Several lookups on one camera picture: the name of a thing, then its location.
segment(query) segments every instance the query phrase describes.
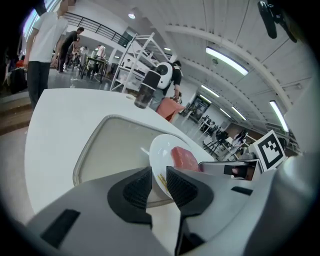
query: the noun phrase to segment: wall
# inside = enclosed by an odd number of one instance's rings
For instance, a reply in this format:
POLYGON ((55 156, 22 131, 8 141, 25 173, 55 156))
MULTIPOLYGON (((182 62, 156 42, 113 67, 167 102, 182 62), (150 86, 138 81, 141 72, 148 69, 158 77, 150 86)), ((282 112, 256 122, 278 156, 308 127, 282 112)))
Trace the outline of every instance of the wall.
POLYGON ((210 105, 202 116, 205 117, 207 115, 210 117, 212 121, 215 122, 216 126, 221 126, 223 122, 226 122, 227 126, 231 123, 229 119, 213 105, 210 105))
POLYGON ((105 25, 120 35, 122 35, 128 27, 128 23, 119 18, 117 15, 114 15, 111 11, 87 0, 78 0, 75 4, 74 10, 72 10, 71 13, 78 14, 105 25))
MULTIPOLYGON (((196 84, 187 82, 184 79, 181 80, 180 91, 182 93, 182 97, 181 97, 182 106, 185 107, 188 104, 188 102, 190 102, 193 99, 195 92, 197 91, 197 88, 198 86, 196 84)), ((175 86, 174 86, 174 83, 172 82, 167 91, 166 97, 172 97, 174 95, 175 95, 175 86)))

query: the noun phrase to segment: salmon slice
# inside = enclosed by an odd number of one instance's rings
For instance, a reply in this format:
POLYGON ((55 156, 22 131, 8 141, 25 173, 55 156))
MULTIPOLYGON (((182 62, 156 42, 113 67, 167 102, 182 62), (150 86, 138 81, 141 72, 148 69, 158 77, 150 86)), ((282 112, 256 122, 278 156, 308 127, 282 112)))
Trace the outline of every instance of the salmon slice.
POLYGON ((174 167, 200 172, 198 162, 189 150, 175 146, 171 150, 171 156, 173 158, 174 167))

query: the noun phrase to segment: white table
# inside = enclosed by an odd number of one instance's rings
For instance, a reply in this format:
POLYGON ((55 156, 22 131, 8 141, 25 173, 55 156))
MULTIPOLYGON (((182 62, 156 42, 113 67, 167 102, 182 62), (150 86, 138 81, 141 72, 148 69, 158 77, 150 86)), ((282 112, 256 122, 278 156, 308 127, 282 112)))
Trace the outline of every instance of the white table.
POLYGON ((180 136, 198 162, 214 160, 155 111, 136 107, 127 96, 78 88, 43 92, 30 121, 24 154, 26 187, 35 214, 74 187, 76 162, 97 125, 108 115, 124 116, 180 136))

